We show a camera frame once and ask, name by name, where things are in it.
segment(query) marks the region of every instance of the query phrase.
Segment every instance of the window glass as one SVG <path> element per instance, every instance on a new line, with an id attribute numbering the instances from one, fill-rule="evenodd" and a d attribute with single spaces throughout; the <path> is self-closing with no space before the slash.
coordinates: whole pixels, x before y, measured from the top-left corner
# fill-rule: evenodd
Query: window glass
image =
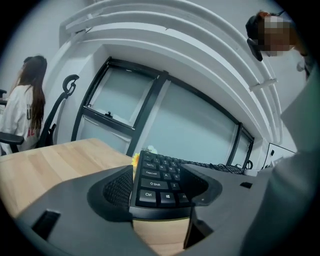
<path id="1" fill-rule="evenodd" d="M 227 162 L 236 125 L 195 94 L 171 83 L 155 117 L 149 118 L 154 121 L 143 148 L 153 146 L 158 154 L 188 161 Z"/>
<path id="2" fill-rule="evenodd" d="M 91 108 L 133 126 L 154 79 L 128 70 L 110 68 L 91 99 Z"/>
<path id="3" fill-rule="evenodd" d="M 239 164 L 241 167 L 243 167 L 248 153 L 249 145 L 250 141 L 247 139 L 247 137 L 244 135 L 240 135 L 239 144 L 232 161 L 233 166 Z"/>
<path id="4" fill-rule="evenodd" d="M 123 154 L 127 153 L 131 141 L 131 137 L 126 134 L 106 126 L 90 117 L 82 116 L 77 140 L 91 138 L 99 139 Z"/>

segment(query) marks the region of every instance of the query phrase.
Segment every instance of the white sweatshirt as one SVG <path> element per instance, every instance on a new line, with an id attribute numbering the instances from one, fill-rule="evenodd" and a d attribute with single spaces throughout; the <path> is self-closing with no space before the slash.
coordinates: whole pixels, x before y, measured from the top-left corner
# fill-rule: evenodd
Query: white sweatshirt
<path id="1" fill-rule="evenodd" d="M 19 85 L 12 91 L 4 109 L 0 132 L 24 137 L 24 142 L 18 145 L 19 151 L 34 149 L 40 130 L 31 130 L 31 104 L 33 101 L 33 88 L 29 85 Z M 11 154 L 10 145 L 0 143 L 1 148 Z"/>

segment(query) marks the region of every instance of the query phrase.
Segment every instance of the keyboard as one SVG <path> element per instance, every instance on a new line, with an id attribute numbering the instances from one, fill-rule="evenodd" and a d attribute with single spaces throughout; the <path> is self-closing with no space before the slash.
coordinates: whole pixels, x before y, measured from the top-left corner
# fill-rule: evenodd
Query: keyboard
<path id="1" fill-rule="evenodd" d="M 191 203 L 180 186 L 180 165 L 192 164 L 242 174 L 235 166 L 214 165 L 140 152 L 129 211 L 136 219 L 166 220 L 190 216 Z"/>

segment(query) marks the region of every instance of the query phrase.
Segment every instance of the window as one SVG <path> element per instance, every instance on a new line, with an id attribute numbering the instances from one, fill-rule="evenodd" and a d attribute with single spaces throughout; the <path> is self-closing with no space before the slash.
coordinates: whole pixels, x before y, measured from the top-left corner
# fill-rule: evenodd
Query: window
<path id="1" fill-rule="evenodd" d="M 244 167 L 250 143 L 251 141 L 249 141 L 246 136 L 240 136 L 239 144 L 232 161 L 233 166 L 240 165 L 241 167 Z"/>
<path id="2" fill-rule="evenodd" d="M 82 116 L 77 135 L 78 140 L 97 138 L 120 153 L 126 154 L 131 137 L 91 117 Z"/>
<path id="3" fill-rule="evenodd" d="M 200 163 L 225 163 L 235 123 L 192 92 L 169 85 L 143 148 Z"/>
<path id="4" fill-rule="evenodd" d="M 134 126 L 154 78 L 130 70 L 109 68 L 89 105 L 115 120 Z"/>
<path id="5" fill-rule="evenodd" d="M 179 159 L 243 166 L 254 141 L 241 122 L 191 85 L 111 57 L 89 85 L 74 123 L 71 141 L 89 138 L 128 156 L 154 146 Z"/>

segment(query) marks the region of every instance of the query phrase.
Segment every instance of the ergonomic keyboard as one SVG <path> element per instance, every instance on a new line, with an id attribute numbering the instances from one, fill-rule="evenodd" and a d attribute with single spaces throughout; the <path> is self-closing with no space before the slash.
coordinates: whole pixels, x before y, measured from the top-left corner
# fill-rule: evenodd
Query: ergonomic keyboard
<path id="1" fill-rule="evenodd" d="M 182 164 L 243 173 L 242 169 L 231 165 L 187 161 L 142 150 L 130 200 L 129 211 L 134 218 L 165 220 L 190 216 L 191 204 L 180 185 Z"/>

